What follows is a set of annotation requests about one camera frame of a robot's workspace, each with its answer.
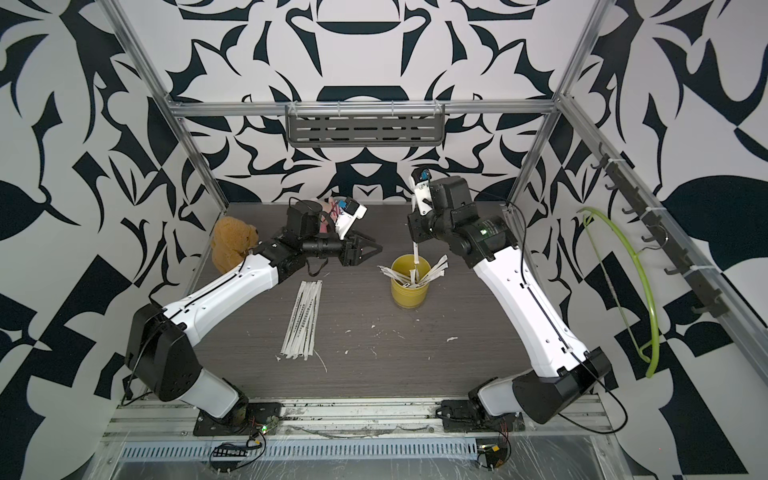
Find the bundle of wrapped straws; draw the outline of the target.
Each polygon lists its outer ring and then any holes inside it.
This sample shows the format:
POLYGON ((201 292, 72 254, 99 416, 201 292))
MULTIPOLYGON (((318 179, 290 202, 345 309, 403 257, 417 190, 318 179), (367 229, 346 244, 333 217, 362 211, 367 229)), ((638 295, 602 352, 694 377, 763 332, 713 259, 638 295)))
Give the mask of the bundle of wrapped straws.
POLYGON ((378 269, 399 286, 415 290, 426 287, 432 281, 442 277, 448 266, 446 255, 443 255, 435 266, 430 266, 421 257, 403 255, 398 257, 390 267, 379 265, 378 269))

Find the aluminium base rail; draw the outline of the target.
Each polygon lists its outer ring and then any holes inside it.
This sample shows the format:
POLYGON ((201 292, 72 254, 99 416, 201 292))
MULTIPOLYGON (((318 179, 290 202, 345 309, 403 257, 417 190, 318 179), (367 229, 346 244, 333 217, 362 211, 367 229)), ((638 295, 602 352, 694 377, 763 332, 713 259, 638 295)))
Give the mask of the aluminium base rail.
POLYGON ((461 412, 444 409, 441 397, 402 398, 264 398, 256 399, 255 419, 236 427, 231 436, 221 422, 210 422, 198 409, 181 403, 142 400, 115 411, 102 436, 107 441, 243 439, 264 426, 272 439, 374 439, 494 434, 579 435, 609 432, 614 426, 601 399, 586 395, 538 424, 523 413, 499 419, 473 421, 461 412))

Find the grey slotted wall shelf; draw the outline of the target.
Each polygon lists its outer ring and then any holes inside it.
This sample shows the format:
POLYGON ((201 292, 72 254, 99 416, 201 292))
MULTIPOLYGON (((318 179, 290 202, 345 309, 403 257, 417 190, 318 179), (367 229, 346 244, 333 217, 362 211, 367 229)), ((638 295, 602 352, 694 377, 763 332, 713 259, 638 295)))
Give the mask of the grey slotted wall shelf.
POLYGON ((432 147, 446 137, 446 113, 435 102, 291 103, 285 130, 294 147, 432 147))

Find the green plastic hanger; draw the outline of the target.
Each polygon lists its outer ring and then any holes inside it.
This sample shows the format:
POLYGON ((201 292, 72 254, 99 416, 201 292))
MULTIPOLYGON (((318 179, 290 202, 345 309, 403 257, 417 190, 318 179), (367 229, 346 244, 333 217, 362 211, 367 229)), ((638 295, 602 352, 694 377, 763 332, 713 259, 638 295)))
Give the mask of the green plastic hanger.
POLYGON ((607 283, 608 290, 616 307, 620 309, 620 315, 628 331, 631 345, 633 346, 637 357, 645 364, 644 377, 651 379, 656 375, 661 360, 661 331, 654 291, 649 281, 645 266, 640 259, 640 254, 634 248, 624 231, 613 220, 609 219, 608 215, 603 211, 587 206, 580 208, 578 213, 582 217, 584 232, 586 233, 589 244, 598 260, 598 265, 607 283), (620 300, 618 288, 613 283, 612 277, 608 272, 604 255, 600 251, 598 241, 592 230, 592 226, 596 223, 601 223, 613 234, 623 248, 631 265, 631 269, 634 271, 634 276, 636 277, 636 281, 633 285, 635 295, 637 296, 638 301, 645 307, 647 315, 646 324, 648 338, 643 342, 638 340, 632 330, 628 316, 624 312, 624 304, 620 300))

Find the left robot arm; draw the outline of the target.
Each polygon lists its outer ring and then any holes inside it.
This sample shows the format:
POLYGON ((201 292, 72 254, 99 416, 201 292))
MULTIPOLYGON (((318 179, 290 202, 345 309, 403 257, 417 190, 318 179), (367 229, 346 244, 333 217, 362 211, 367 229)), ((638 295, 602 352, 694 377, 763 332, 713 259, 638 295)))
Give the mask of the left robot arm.
POLYGON ((367 209, 352 198, 332 215, 320 203, 297 200, 272 238, 246 250, 242 261, 198 291, 161 306, 151 302, 133 316, 125 354, 131 379, 163 402, 182 401, 226 428, 248 421, 248 397, 206 370, 195 346, 254 297, 306 267, 309 259, 337 259, 357 266, 382 251, 374 238, 353 229, 367 209))

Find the yellow plastic cup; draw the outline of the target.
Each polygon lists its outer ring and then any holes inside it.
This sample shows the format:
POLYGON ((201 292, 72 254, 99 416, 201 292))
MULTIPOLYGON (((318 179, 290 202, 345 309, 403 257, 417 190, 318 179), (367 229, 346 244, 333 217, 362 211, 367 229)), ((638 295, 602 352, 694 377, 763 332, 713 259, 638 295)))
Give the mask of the yellow plastic cup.
MULTIPOLYGON (((423 257, 419 257, 418 262, 415 263, 412 254, 398 257, 391 265, 393 271, 405 275, 407 280, 410 279, 411 270, 415 270, 419 277, 423 277, 431 268, 432 266, 423 257)), ((426 300, 428 289, 427 284, 420 287, 406 287, 397 280, 391 280, 392 298, 399 307, 404 309, 416 309, 421 306, 426 300)))

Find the black wall hook rail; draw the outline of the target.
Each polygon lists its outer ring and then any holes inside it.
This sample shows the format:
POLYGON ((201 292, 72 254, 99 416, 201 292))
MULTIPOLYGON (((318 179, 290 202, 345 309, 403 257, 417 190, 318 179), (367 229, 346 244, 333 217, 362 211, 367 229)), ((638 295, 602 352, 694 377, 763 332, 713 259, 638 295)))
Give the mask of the black wall hook rail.
POLYGON ((636 218, 647 230, 642 238, 645 246, 642 250, 662 251, 671 261, 671 267, 665 267, 668 276, 680 276, 697 297, 700 305, 692 311, 697 315, 710 314, 714 318, 722 317, 730 312, 724 300, 724 294, 711 280, 706 278, 704 271, 707 266, 694 261, 692 247, 683 243, 683 234, 675 233, 673 219, 656 197, 640 185, 640 180, 628 167, 624 158, 612 158, 603 150, 603 144, 598 146, 599 160, 595 169, 604 170, 611 184, 609 191, 618 191, 628 203, 622 212, 636 218))

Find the white straw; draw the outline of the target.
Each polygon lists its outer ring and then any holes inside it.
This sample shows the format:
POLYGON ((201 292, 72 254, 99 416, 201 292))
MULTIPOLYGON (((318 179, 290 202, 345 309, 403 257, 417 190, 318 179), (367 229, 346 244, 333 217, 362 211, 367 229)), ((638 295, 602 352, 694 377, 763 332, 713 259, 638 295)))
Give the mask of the white straw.
POLYGON ((415 285, 419 280, 419 272, 418 272, 418 265, 419 265, 419 251, 418 251, 418 244, 414 242, 412 244, 412 263, 413 267, 410 270, 410 280, 411 284, 415 285))
POLYGON ((304 342, 302 347, 302 357, 304 360, 307 360, 308 357, 311 355, 312 345, 314 340, 312 339, 312 335, 315 329, 315 323, 316 323, 316 316, 317 316, 317 297, 321 291, 322 288, 322 282, 317 281, 312 283, 310 296, 309 296, 309 303, 307 308, 307 322, 306 327, 304 331, 304 342))
POLYGON ((294 325, 295 325, 295 322, 296 322, 297 317, 298 317, 298 312, 299 312, 300 307, 301 307, 301 305, 303 303, 303 296, 304 296, 305 289, 306 289, 306 281, 302 281, 301 284, 300 284, 299 290, 297 292, 297 295, 296 295, 296 299, 295 299, 295 302, 294 302, 294 305, 293 305, 293 308, 292 308, 292 311, 291 311, 289 323, 288 323, 288 326, 287 326, 287 329, 286 329, 285 337, 284 337, 284 340, 283 340, 283 343, 282 343, 282 346, 281 346, 280 353, 283 354, 283 355, 287 354, 287 348, 288 348, 290 340, 292 338, 292 332, 293 332, 294 325))
POLYGON ((310 311, 310 303, 311 303, 311 298, 312 298, 312 295, 313 295, 314 289, 315 289, 314 283, 313 282, 310 282, 310 283, 312 284, 311 297, 310 297, 310 301, 309 301, 308 307, 306 308, 305 315, 303 317, 302 330, 301 330, 301 333, 299 334, 299 337, 298 337, 298 341, 297 341, 296 351, 295 351, 295 356, 294 357, 301 356, 302 355, 302 351, 303 351, 304 337, 306 335, 307 323, 309 322, 308 317, 309 317, 309 311, 310 311))
POLYGON ((306 336, 307 342, 306 342, 306 349, 305 349, 305 355, 304 355, 305 360, 307 360, 310 356, 314 355, 316 325, 317 325, 317 317, 319 313, 319 303, 320 303, 321 294, 322 294, 322 285, 323 285, 323 282, 321 280, 317 281, 314 284, 315 289, 311 298, 310 317, 309 317, 309 323, 307 327, 307 336, 306 336))
POLYGON ((283 345, 282 353, 286 357, 290 356, 292 353, 292 344, 296 336, 296 332, 299 329, 301 317, 303 315, 302 311, 306 303, 307 290, 308 290, 307 282, 302 281, 299 291, 297 293, 296 302, 292 310, 292 315, 289 322, 289 328, 286 332, 286 339, 283 345))
POLYGON ((302 330, 303 317, 305 315, 306 308, 308 307, 308 304, 310 301, 311 291, 312 291, 312 284, 310 282, 306 282, 306 289, 304 291, 303 303, 298 312, 298 317, 294 325, 294 330, 292 332, 292 338, 288 346, 288 355, 290 357, 295 356, 296 345, 297 345, 299 334, 301 333, 301 330, 302 330))
POLYGON ((311 332, 313 331, 313 322, 315 319, 315 303, 319 290, 317 282, 311 282, 308 285, 306 293, 306 302, 304 304, 304 310, 302 313, 302 323, 300 325, 301 331, 297 333, 297 354, 306 359, 309 356, 310 344, 311 344, 311 332))

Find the brown teddy bear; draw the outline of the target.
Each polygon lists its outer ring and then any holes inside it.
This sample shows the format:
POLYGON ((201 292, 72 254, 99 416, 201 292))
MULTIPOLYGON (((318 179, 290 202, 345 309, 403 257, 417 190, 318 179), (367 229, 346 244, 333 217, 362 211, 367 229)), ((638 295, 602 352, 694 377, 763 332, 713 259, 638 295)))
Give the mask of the brown teddy bear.
POLYGON ((213 229, 213 265, 221 274, 231 271, 243 262, 258 242, 259 233, 253 225, 231 216, 222 217, 213 229))

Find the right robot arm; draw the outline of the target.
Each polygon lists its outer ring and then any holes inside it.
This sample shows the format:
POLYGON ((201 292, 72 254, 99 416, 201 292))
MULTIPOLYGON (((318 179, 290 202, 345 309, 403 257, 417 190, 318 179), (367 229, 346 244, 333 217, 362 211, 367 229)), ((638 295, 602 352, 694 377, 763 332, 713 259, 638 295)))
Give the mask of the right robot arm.
POLYGON ((465 179, 432 179, 422 168, 411 183, 412 240, 442 241, 465 261, 500 304, 530 360, 529 371, 492 379, 470 392, 477 415, 521 412, 538 424, 549 422, 600 384, 612 369, 610 360, 565 324, 526 263, 523 238, 503 217, 481 216, 465 179))

